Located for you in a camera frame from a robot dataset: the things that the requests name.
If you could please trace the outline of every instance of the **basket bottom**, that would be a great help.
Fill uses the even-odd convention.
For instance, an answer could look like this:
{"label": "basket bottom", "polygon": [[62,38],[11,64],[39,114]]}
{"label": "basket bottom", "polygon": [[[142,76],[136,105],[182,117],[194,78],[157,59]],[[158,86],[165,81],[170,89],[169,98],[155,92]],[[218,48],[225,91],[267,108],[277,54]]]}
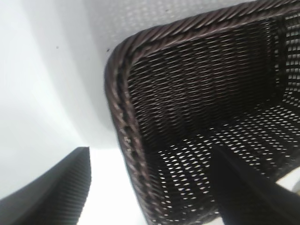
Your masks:
{"label": "basket bottom", "polygon": [[234,123],[211,128],[151,156],[162,187],[165,220],[157,224],[200,225],[219,212],[210,193],[210,145],[225,144],[265,177],[276,181],[300,165],[300,108],[281,103]]}

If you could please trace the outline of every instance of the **white surface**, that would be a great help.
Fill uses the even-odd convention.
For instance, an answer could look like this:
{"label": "white surface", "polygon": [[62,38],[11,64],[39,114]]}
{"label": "white surface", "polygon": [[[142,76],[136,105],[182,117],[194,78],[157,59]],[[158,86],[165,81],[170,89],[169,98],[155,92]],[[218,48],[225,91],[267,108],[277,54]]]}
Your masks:
{"label": "white surface", "polygon": [[1,0],[0,198],[91,146],[80,225],[145,224],[106,106],[105,62],[142,29],[239,1]]}

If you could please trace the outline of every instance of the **wicker basket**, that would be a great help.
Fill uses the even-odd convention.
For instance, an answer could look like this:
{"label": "wicker basket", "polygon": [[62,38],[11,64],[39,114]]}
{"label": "wicker basket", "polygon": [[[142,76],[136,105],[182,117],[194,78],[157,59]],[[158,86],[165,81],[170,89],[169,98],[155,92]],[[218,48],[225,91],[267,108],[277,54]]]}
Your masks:
{"label": "wicker basket", "polygon": [[139,32],[105,90],[150,225],[218,216],[210,145],[275,181],[300,165],[300,0],[260,0]]}

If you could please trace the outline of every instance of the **black object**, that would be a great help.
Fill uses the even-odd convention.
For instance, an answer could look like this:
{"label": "black object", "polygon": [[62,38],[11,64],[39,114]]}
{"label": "black object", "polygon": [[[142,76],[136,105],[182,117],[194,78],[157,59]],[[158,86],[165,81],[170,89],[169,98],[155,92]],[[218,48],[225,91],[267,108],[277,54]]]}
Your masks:
{"label": "black object", "polygon": [[300,197],[262,176],[230,148],[213,146],[211,192],[226,225],[299,225]]}
{"label": "black object", "polygon": [[90,151],[81,147],[0,200],[0,225],[76,225],[91,183]]}

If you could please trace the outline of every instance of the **dark brown wicker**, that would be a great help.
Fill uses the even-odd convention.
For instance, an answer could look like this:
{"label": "dark brown wicker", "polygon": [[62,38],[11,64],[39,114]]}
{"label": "dark brown wicker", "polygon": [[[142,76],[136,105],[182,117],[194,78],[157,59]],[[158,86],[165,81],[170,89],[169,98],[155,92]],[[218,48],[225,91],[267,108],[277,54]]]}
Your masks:
{"label": "dark brown wicker", "polygon": [[218,216],[210,147],[271,180],[300,165],[300,0],[259,0],[139,32],[105,70],[112,119],[150,225]]}

